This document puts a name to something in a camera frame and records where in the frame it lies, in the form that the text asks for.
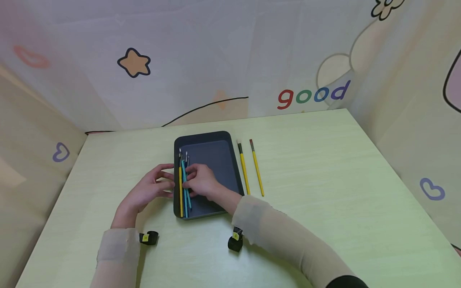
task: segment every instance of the curtain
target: curtain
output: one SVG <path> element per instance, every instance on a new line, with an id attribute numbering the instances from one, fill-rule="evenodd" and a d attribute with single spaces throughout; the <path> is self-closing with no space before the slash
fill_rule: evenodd
<path id="1" fill-rule="evenodd" d="M 16 285 L 85 139 L 0 67 L 1 287 Z"/>
<path id="2" fill-rule="evenodd" d="M 77 127 L 43 146 L 65 144 L 51 164 L 66 169 L 80 131 L 348 108 L 460 247 L 460 14 L 458 0 L 6 0 L 0 57 Z"/>

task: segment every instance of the dark gray tray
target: dark gray tray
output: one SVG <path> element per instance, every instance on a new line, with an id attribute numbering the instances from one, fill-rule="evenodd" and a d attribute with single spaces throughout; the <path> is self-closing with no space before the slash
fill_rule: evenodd
<path id="1" fill-rule="evenodd" d="M 232 145 L 231 135 L 226 131 L 218 131 L 204 134 L 182 136 L 174 142 L 174 175 L 175 189 L 173 212 L 180 218 L 179 204 L 179 149 L 183 155 L 186 151 L 190 155 L 190 165 L 194 163 L 206 164 L 210 167 L 216 180 L 223 186 L 236 193 L 244 195 L 242 180 L 238 170 L 237 160 Z M 196 196 L 191 198 L 192 209 L 189 209 L 189 217 L 184 220 L 211 216 L 224 213 L 224 209 L 206 197 Z"/>

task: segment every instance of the hand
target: hand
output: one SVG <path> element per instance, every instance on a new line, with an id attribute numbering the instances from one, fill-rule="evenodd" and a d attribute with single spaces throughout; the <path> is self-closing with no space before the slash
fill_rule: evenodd
<path id="1" fill-rule="evenodd" d="M 183 187 L 192 189 L 210 201 L 213 201 L 214 193 L 224 188 L 214 177 L 213 171 L 205 164 L 192 164 L 186 168 L 186 172 L 189 175 Z"/>
<path id="2" fill-rule="evenodd" d="M 125 196 L 117 208 L 111 228 L 131 228 L 135 226 L 137 214 L 157 197 L 172 198 L 173 193 L 165 190 L 174 188 L 174 176 L 162 171 L 173 168 L 174 164 L 160 164 L 149 171 Z M 165 178 L 171 181 L 158 180 Z"/>

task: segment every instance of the star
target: star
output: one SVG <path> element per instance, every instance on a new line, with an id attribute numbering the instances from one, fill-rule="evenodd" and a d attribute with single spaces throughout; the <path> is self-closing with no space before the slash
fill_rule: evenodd
<path id="1" fill-rule="evenodd" d="M 139 74 L 149 75 L 149 63 L 150 58 L 139 54 L 134 48 L 128 48 L 125 56 L 117 61 L 117 64 L 125 69 L 126 73 L 128 73 L 131 78 L 136 78 Z"/>
<path id="2" fill-rule="evenodd" d="M 227 98 L 228 97 L 227 97 L 226 92 L 224 90 L 216 90 L 216 94 L 215 94 L 215 96 L 213 98 L 213 102 L 226 100 Z M 224 110 L 226 108 L 226 102 L 219 102 L 217 104 L 221 108 L 221 110 Z"/>

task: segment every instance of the wrist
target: wrist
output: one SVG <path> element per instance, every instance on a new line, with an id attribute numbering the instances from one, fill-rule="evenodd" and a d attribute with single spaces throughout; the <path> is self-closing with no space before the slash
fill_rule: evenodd
<path id="1" fill-rule="evenodd" d="M 113 228 L 134 228 L 136 225 L 136 218 L 138 210 L 133 208 L 124 202 L 120 203 L 115 212 L 114 219 L 112 221 L 111 229 Z"/>
<path id="2" fill-rule="evenodd" d="M 207 198 L 210 201 L 216 202 L 216 200 L 219 199 L 221 195 L 226 194 L 229 191 L 230 190 L 225 186 L 217 183 L 217 185 L 210 191 Z"/>

